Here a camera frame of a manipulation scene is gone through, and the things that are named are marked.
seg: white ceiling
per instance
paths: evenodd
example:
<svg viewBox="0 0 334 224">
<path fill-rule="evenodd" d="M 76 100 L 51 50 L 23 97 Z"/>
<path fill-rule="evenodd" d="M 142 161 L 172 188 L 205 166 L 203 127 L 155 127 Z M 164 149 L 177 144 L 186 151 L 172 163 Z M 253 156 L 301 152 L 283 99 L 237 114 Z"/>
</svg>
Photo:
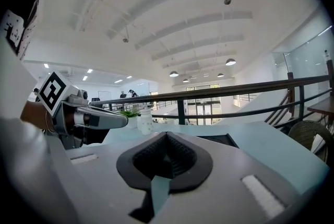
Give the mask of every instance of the white ceiling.
<svg viewBox="0 0 334 224">
<path fill-rule="evenodd" d="M 42 0 L 27 60 L 170 80 L 220 69 L 229 77 L 270 52 L 318 0 Z M 237 65 L 226 67 L 228 58 Z"/>
<path fill-rule="evenodd" d="M 123 84 L 137 80 L 136 78 L 127 78 L 128 75 L 118 75 L 114 73 L 93 70 L 91 73 L 87 73 L 89 68 L 84 67 L 70 67 L 60 66 L 54 64 L 48 64 L 49 68 L 45 68 L 43 63 L 31 63 L 23 62 L 26 69 L 37 80 L 43 80 L 48 73 L 52 71 L 60 72 L 64 77 L 74 84 L 104 84 L 110 86 L 122 86 Z M 88 76 L 85 81 L 82 81 L 84 76 Z"/>
</svg>

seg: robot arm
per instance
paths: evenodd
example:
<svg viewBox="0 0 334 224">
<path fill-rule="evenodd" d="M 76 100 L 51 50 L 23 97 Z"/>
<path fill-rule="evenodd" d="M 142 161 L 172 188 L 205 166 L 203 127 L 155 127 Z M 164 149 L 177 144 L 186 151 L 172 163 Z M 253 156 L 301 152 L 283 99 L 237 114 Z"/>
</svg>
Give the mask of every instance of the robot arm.
<svg viewBox="0 0 334 224">
<path fill-rule="evenodd" d="M 59 72 L 53 72 L 43 83 L 38 97 L 53 119 L 56 133 L 65 148 L 78 148 L 87 141 L 87 133 L 93 136 L 94 130 L 108 130 L 127 125 L 127 117 L 88 105 L 88 94 L 72 85 Z M 80 130 L 74 135 L 65 121 L 67 114 L 74 116 L 74 128 Z M 64 143 L 62 138 L 73 143 Z"/>
</svg>

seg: pendant light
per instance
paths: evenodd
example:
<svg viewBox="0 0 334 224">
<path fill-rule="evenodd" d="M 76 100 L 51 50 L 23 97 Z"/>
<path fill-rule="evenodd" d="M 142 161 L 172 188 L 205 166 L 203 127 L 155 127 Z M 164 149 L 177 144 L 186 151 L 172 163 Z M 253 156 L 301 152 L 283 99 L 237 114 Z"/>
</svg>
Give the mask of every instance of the pendant light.
<svg viewBox="0 0 334 224">
<path fill-rule="evenodd" d="M 177 71 L 171 71 L 171 73 L 169 74 L 170 77 L 177 77 L 178 73 Z"/>
<path fill-rule="evenodd" d="M 236 64 L 236 61 L 235 61 L 235 59 L 228 59 L 227 61 L 226 61 L 226 65 L 228 65 L 228 66 L 230 66 L 230 65 L 233 65 L 233 64 Z"/>
</svg>

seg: white table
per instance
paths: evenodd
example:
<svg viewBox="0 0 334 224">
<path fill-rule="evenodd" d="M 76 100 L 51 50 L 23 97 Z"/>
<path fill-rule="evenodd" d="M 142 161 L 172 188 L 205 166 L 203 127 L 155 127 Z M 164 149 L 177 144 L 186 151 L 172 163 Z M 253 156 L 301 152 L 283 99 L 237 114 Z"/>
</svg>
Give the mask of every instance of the white table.
<svg viewBox="0 0 334 224">
<path fill-rule="evenodd" d="M 264 122 L 239 125 L 192 126 L 153 124 L 155 132 L 172 131 L 190 136 L 212 136 L 229 133 L 240 149 L 267 165 L 288 180 L 303 194 L 320 184 L 329 168 L 306 148 Z M 119 143 L 142 137 L 138 129 L 111 129 L 103 144 Z"/>
</svg>

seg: water bottle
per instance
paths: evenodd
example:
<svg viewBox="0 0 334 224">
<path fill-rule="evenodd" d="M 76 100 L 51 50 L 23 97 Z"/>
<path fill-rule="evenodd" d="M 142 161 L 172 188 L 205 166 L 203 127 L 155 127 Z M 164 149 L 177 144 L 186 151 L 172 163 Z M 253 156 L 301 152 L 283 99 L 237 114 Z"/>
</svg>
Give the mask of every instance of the water bottle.
<svg viewBox="0 0 334 224">
<path fill-rule="evenodd" d="M 147 105 L 144 105 L 144 109 L 140 113 L 141 125 L 139 129 L 144 135 L 153 133 L 153 119 L 151 110 L 147 107 Z"/>
</svg>

